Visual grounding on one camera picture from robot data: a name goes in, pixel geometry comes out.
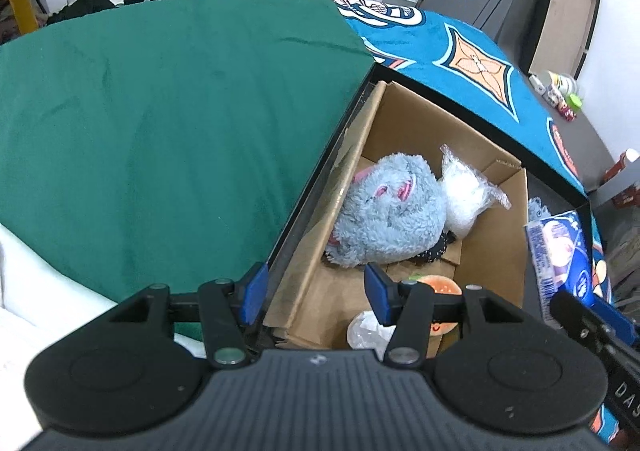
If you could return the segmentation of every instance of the green bottle cap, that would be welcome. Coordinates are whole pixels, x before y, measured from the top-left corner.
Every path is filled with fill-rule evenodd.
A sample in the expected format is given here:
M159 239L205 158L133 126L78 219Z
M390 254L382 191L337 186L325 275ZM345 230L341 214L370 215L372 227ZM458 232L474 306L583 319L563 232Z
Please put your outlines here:
M582 99L576 94L567 95L566 103L569 105L569 108L574 110L576 113L582 109Z

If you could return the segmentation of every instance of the pink ear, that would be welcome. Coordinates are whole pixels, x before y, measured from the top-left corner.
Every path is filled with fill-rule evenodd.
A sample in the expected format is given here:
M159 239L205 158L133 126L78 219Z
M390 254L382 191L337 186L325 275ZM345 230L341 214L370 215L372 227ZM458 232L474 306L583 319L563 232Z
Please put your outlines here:
M340 241L338 241L335 237L334 237L334 233L332 231L331 236L329 237L329 241L327 241L327 244L329 245L333 245L334 247L338 247L340 245Z
M374 167L375 166L370 166L370 167L364 168L362 171L358 171L353 177L353 183L357 184L361 180L364 180L367 176L369 176L369 173L373 171Z
M398 198L400 198L402 202L407 201L409 196L411 196L411 193L414 190L414 184L415 184L415 176L412 177L411 180L407 180L407 182L405 182L402 185L402 187L398 190Z

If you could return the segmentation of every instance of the white sofa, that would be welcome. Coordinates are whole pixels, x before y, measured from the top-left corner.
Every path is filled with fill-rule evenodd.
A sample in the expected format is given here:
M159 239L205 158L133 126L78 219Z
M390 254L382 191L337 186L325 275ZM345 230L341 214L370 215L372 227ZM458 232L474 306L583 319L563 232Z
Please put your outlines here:
M31 359L114 304L55 271L0 225L0 451L20 449L40 431L23 387ZM201 342L175 341L204 357Z

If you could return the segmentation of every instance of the black circular pad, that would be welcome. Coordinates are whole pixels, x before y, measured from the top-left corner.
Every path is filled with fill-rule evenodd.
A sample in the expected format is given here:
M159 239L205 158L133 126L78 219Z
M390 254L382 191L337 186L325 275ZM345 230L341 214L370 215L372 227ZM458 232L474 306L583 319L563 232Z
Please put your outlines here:
M196 359L171 339L143 325L110 323L93 338L79 331L44 350L24 385L44 427L109 436L171 417L189 403L200 379Z
M538 350L505 350L489 360L488 370L496 383L522 391L544 391L562 377L558 360Z
M474 423L510 434L589 423L607 392L604 367L575 341L536 328L494 324L440 355L434 381L445 401Z

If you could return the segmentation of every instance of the blue package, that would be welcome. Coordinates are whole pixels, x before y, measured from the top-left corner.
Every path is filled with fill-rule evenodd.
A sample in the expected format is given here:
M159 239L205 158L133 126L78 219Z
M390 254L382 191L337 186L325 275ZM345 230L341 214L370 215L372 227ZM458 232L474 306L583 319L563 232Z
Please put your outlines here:
M569 211L530 222L525 231L538 279L543 320L559 327L549 312L549 301L558 290L568 290L589 307L594 303L591 261L578 213Z

